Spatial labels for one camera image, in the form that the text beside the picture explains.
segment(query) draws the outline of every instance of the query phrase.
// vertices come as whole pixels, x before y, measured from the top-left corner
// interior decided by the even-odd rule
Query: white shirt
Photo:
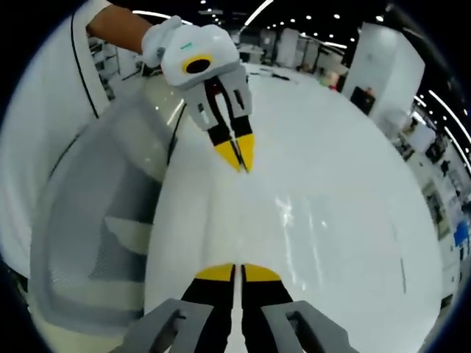
[[[108,105],[95,69],[86,26],[110,3],[90,0],[74,16],[74,42],[93,103]],[[4,262],[29,277],[35,208],[54,165],[71,141],[95,119],[80,80],[67,18],[29,64],[0,131],[0,251]]]

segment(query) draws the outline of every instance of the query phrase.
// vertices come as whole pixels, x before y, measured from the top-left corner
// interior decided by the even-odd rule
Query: person's arm
[[[150,27],[142,17],[111,4],[90,21],[87,31],[115,46],[142,54],[142,37]]]

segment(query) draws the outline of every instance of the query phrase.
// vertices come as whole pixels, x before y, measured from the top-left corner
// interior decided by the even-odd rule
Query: ceiling
[[[231,30],[240,29],[263,0],[112,0],[112,2],[131,10],[179,15],[196,25],[215,23]],[[453,4],[454,0],[449,0],[447,3]],[[425,7],[421,1],[274,0],[255,17],[248,30],[268,27],[281,30],[289,26],[310,36],[316,34],[320,40],[346,45],[347,51],[354,51],[361,24],[365,21],[379,24],[377,16],[383,16],[381,24],[401,31],[425,61],[425,73],[418,96],[424,97],[422,100],[427,105],[427,111],[433,112],[431,117],[436,121],[437,129],[445,133],[443,129],[447,126],[462,149],[468,147],[471,149],[471,142],[461,127],[429,94],[429,90],[436,93],[460,119],[462,125],[471,131],[471,120],[464,113],[466,108],[464,97],[469,95],[460,84],[461,80],[457,79],[461,77],[464,81],[471,82],[471,73],[467,70],[468,56],[465,54],[467,48],[465,46],[461,49],[460,45],[453,44],[457,38],[459,39],[460,33],[464,33],[466,24],[466,21],[458,21],[460,19],[458,13],[463,13],[461,16],[465,16],[466,12],[430,2]],[[145,17],[155,24],[162,21],[161,18]]]

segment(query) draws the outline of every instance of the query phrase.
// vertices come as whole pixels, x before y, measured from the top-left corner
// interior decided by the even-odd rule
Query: black cable
[[[90,103],[91,109],[93,110],[93,114],[95,115],[95,118],[99,119],[98,111],[95,108],[95,104],[93,103],[93,100],[91,98],[90,91],[88,90],[87,84],[85,83],[85,78],[83,77],[83,73],[82,73],[82,66],[80,66],[79,57],[77,55],[77,49],[75,48],[74,18],[75,18],[75,13],[72,14],[72,18],[71,18],[71,42],[72,42],[72,50],[74,51],[75,63],[77,64],[77,69],[79,70],[80,80],[82,81],[83,89],[85,90],[85,93],[88,98],[88,102]]]
[[[180,114],[178,115],[177,124],[175,125],[174,132],[171,135],[171,139],[170,139],[170,143],[169,143],[169,153],[167,154],[167,165],[170,164],[171,154],[174,151],[175,143],[177,142],[177,130],[178,130],[178,126],[180,125],[180,120],[182,120],[183,113],[185,112],[185,108],[186,108],[186,104],[183,105],[183,107],[180,111]]]

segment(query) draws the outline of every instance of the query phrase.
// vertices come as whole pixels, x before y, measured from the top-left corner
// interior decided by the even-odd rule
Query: white glove
[[[174,31],[182,26],[182,19],[173,16],[161,24],[152,26],[142,38],[142,60],[150,68],[160,65]]]

